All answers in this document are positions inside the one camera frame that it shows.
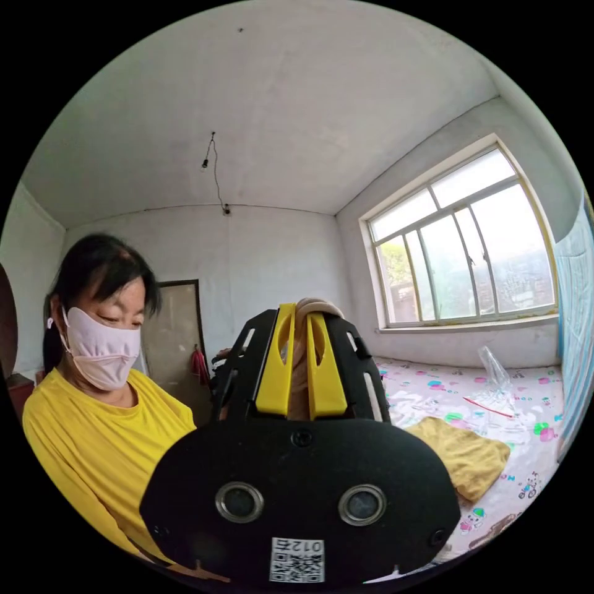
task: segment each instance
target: cabinet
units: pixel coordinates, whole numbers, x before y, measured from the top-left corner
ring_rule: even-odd
[[[19,421],[21,421],[25,401],[31,396],[35,383],[20,373],[13,373],[6,379],[6,385],[12,400],[12,406],[19,417]]]

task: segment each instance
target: bed sheet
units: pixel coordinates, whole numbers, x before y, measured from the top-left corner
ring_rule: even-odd
[[[384,378],[393,425],[405,429],[426,416],[435,416],[477,435],[498,439],[511,449],[503,473],[487,493],[474,505],[460,502],[462,518],[444,549],[427,566],[432,567],[499,534],[534,501],[554,474],[563,419],[561,370],[508,369],[515,407],[515,416],[510,419],[463,399],[486,383],[484,369],[374,360]],[[399,577],[397,570],[382,579],[395,577]]]

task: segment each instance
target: wooden door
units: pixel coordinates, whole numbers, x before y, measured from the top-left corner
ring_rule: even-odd
[[[208,387],[191,372],[194,345],[202,348],[197,291],[197,282],[161,286],[163,307],[145,321],[142,348],[151,379],[189,406],[200,426],[208,422],[211,404]]]

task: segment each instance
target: tree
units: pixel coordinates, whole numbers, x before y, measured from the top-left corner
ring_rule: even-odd
[[[390,286],[410,282],[412,279],[404,245],[402,243],[388,242],[384,243],[380,250]]]

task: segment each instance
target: window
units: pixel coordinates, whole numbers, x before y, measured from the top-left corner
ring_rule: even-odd
[[[368,221],[390,327],[551,313],[548,238],[498,145]]]

